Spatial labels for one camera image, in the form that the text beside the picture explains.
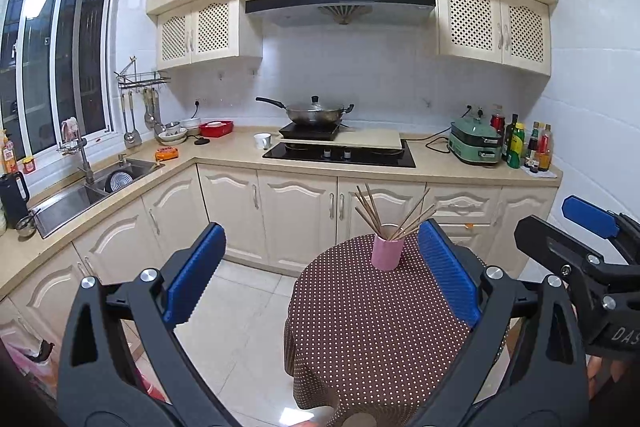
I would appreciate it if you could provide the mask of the pink cylindrical utensil cup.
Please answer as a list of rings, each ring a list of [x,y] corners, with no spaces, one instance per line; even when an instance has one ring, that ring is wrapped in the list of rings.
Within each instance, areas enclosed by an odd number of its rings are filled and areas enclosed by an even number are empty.
[[[383,272],[395,270],[400,262],[402,250],[404,249],[403,239],[382,239],[375,234],[373,239],[371,265]]]

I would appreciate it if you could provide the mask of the cream lower kitchen cabinets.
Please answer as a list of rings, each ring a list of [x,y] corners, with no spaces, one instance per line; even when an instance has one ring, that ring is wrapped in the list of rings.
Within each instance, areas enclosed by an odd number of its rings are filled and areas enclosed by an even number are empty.
[[[110,197],[104,210],[90,211],[46,239],[23,243],[4,236],[2,337],[21,347],[59,343],[83,277],[127,280],[189,246],[210,222],[226,230],[229,258],[282,274],[302,272],[322,251],[368,233],[355,211],[356,186],[366,191],[366,183],[386,225],[398,225],[431,187],[408,224],[435,204],[435,219],[455,242],[512,275],[525,265],[512,237],[516,222],[547,217],[558,191],[539,182],[366,181],[192,165],[134,197]]]

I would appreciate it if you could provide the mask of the kitchen window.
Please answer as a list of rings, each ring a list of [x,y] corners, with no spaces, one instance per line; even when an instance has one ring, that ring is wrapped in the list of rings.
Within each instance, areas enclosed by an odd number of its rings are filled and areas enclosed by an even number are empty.
[[[111,0],[6,0],[1,9],[1,135],[16,160],[111,129],[106,51]]]

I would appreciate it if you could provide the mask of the orange sauce bottle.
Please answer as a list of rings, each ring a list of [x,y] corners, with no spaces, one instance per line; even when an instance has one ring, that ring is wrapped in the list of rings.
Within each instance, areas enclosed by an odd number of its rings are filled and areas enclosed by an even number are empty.
[[[539,171],[548,171],[550,168],[552,156],[551,139],[551,124],[545,124],[544,129],[541,130],[538,139],[537,160]]]

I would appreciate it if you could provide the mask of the green bottle yellow cap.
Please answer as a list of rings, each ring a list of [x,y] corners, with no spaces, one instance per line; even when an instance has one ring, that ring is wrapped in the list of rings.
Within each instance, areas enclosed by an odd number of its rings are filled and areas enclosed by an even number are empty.
[[[513,169],[521,167],[521,160],[524,150],[525,126],[519,121],[512,131],[512,138],[508,152],[508,166]]]

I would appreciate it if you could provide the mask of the dark sauce bottle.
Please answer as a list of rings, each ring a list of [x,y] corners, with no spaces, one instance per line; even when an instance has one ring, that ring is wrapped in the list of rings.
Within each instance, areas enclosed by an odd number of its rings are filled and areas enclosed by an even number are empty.
[[[509,124],[506,125],[506,129],[504,129],[504,133],[503,133],[502,153],[501,153],[501,158],[503,161],[507,161],[509,158],[512,135],[517,123],[518,123],[518,114],[513,113],[511,117],[511,121],[509,122]]]

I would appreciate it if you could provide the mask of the brown polka dot tablecloth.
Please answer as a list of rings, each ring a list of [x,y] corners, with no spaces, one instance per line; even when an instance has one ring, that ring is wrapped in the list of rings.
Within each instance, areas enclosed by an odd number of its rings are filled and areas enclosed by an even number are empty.
[[[366,413],[380,426],[406,425],[469,336],[420,255],[405,240],[392,271],[371,262],[363,235],[312,260],[294,284],[284,325],[284,370],[298,407],[330,407],[341,426]]]

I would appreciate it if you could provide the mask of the stainless steel sink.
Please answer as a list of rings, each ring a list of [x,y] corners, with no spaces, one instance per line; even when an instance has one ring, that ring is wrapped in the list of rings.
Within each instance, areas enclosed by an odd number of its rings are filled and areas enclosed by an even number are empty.
[[[161,162],[120,158],[99,170],[92,183],[80,180],[32,208],[38,233],[46,239],[102,200],[163,167]]]

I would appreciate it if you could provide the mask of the green electric cooker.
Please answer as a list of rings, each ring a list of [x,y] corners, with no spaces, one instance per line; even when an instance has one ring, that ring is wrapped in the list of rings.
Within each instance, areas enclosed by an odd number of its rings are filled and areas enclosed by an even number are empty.
[[[450,126],[448,148],[465,164],[497,165],[502,154],[502,135],[480,118],[461,117]]]

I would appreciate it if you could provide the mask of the chrome faucet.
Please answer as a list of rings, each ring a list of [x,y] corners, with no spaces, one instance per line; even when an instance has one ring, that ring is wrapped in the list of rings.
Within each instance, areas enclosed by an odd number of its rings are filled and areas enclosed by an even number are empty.
[[[87,156],[87,145],[87,139],[77,129],[70,130],[65,128],[64,140],[58,146],[58,153],[63,156],[78,155],[80,157],[78,170],[84,175],[85,184],[93,186],[96,183],[96,179],[94,179],[94,171]]]

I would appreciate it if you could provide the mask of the black electric kettle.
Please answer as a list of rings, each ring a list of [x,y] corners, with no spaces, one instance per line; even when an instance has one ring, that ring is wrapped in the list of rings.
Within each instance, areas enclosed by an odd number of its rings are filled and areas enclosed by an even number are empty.
[[[8,227],[15,229],[17,223],[29,213],[27,203],[30,195],[23,173],[17,171],[2,174],[0,197]]]

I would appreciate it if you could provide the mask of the stacked white bowls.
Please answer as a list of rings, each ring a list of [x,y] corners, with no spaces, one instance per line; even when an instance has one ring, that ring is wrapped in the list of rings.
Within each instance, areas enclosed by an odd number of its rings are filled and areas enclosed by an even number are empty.
[[[168,124],[157,124],[154,134],[160,144],[182,143],[188,136],[188,129],[180,121],[171,121]]]

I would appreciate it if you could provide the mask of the red rectangular tray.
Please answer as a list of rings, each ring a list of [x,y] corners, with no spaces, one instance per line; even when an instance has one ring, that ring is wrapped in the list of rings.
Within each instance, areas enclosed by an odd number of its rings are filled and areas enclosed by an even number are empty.
[[[233,131],[234,124],[231,120],[213,120],[204,122],[198,126],[200,135],[206,139],[217,139]]]

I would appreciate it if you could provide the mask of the white mug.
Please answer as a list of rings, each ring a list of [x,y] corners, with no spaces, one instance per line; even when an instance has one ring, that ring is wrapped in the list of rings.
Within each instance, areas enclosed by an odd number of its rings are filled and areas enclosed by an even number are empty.
[[[257,150],[269,150],[272,147],[272,135],[269,132],[260,132],[254,135]]]

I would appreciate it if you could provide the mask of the black gas cooktop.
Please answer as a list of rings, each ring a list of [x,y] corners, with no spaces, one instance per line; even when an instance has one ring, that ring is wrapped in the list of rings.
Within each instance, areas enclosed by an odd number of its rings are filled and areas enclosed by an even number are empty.
[[[407,141],[401,140],[400,145],[400,150],[386,150],[386,148],[281,142],[267,150],[262,157],[280,160],[334,162],[334,164],[343,165],[416,167]]]

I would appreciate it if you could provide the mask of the portable induction cooker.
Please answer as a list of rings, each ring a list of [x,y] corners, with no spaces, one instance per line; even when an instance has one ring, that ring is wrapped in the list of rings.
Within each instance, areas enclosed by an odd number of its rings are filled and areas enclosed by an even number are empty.
[[[341,124],[287,124],[279,130],[283,139],[307,141],[332,141],[341,131]]]

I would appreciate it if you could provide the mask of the steel wok with lid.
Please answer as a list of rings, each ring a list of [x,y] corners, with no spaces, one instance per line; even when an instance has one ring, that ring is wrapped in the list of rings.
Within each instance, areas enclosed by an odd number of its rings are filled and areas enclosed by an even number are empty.
[[[284,104],[281,101],[272,98],[264,98],[258,96],[256,102],[266,103],[276,106],[285,111],[288,119],[293,124],[301,126],[329,126],[330,124],[341,124],[346,114],[352,113],[355,108],[354,104],[330,104],[329,106],[320,103],[318,95],[313,95],[309,103]]]

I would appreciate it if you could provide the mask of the wall utensil rack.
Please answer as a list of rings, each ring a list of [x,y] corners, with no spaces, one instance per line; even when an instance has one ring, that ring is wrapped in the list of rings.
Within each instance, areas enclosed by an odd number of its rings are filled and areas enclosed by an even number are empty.
[[[163,70],[140,72],[134,55],[115,72],[122,111],[124,144],[133,150],[143,142],[143,132],[152,132],[157,139],[166,130],[160,115],[160,87],[167,86],[170,78]]]

